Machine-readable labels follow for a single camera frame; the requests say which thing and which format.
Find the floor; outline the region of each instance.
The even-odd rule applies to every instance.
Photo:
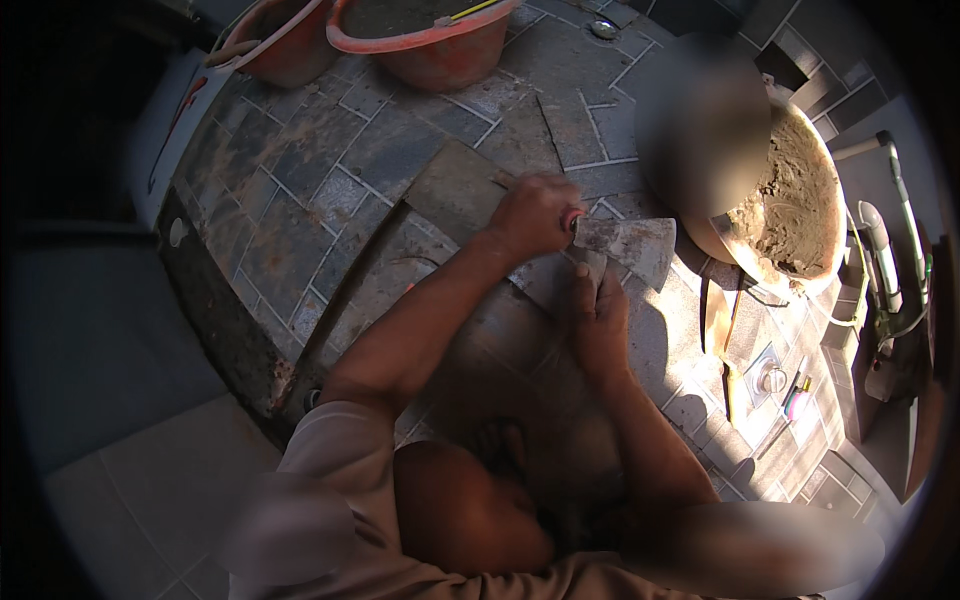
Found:
[[[323,372],[406,285],[456,252],[457,231],[401,202],[455,141],[515,174],[563,171],[581,185],[593,216],[661,210],[636,168],[632,92],[672,35],[623,5],[592,7],[629,23],[619,39],[592,36],[592,15],[560,0],[527,0],[511,15],[497,68],[448,95],[417,92],[360,56],[338,59],[294,90],[231,77],[174,186],[237,296],[288,361],[279,371]],[[378,231],[370,264],[342,286]],[[563,321],[543,295],[570,269],[555,254],[501,283],[396,428],[398,445],[432,436],[466,443],[482,418],[516,414],[528,428],[535,495],[561,515],[609,501],[620,486],[611,426],[589,402],[564,349]],[[632,304],[631,365],[723,499],[869,513],[870,492],[837,476],[828,458],[844,439],[843,420],[820,350],[827,319],[809,303],[830,312],[839,280],[809,301],[787,303],[754,286],[743,295],[729,350],[739,369],[768,345],[791,375],[809,359],[817,410],[777,436],[781,398],[765,398],[740,430],[731,427],[722,365],[702,352],[703,278],[717,281],[732,305],[737,271],[708,260],[681,232],[659,294],[621,273]],[[295,402],[282,410],[293,421],[302,414]],[[828,498],[834,492],[842,502]]]

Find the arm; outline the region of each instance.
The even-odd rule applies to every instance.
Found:
[[[577,187],[561,176],[517,180],[490,224],[347,350],[326,380],[320,402],[363,402],[396,419],[494,284],[521,262],[566,248],[571,234],[561,229],[560,215],[579,201]]]
[[[627,361],[630,301],[611,271],[594,289],[577,266],[574,354],[616,430],[620,460],[637,515],[720,498],[707,472],[636,381]]]

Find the person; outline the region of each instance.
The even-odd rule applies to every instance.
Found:
[[[283,586],[234,572],[230,598],[691,597],[637,577],[613,552],[554,562],[554,543],[520,478],[491,473],[459,446],[418,442],[394,451],[394,421],[485,294],[520,263],[569,245],[560,217],[570,206],[582,203],[566,178],[519,178],[490,223],[344,353],[278,468],[309,478],[303,489],[323,490],[316,501],[310,492],[305,502],[277,510],[283,524],[267,528],[273,549],[261,548],[275,562],[306,561],[315,570]],[[703,467],[628,364],[629,301],[619,282],[607,271],[596,289],[586,264],[576,271],[572,349],[615,428],[631,512],[656,517],[718,502]],[[522,467],[516,429],[499,433]],[[342,510],[330,508],[338,503]],[[318,539],[334,530],[341,533],[330,533],[329,543]],[[278,547],[289,561],[275,556],[284,551]]]

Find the bucket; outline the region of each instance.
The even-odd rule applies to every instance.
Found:
[[[326,37],[334,48],[374,55],[413,87],[445,92],[475,84],[493,70],[503,51],[510,12],[523,0],[501,0],[447,27],[374,38],[351,37],[341,29],[344,8],[353,1],[333,5]]]
[[[317,79],[339,56],[324,30],[332,4],[333,0],[262,0],[224,42],[224,48],[228,48],[262,39],[231,68],[280,87],[299,87]],[[278,21],[283,24],[270,33]]]

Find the hand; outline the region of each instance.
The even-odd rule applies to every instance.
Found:
[[[560,222],[564,209],[570,206],[584,208],[580,189],[564,176],[524,175],[500,200],[487,231],[494,234],[515,264],[559,252],[573,239]]]
[[[577,265],[573,355],[596,386],[633,376],[627,360],[627,317],[630,300],[608,268],[600,289],[593,286],[587,263]]]

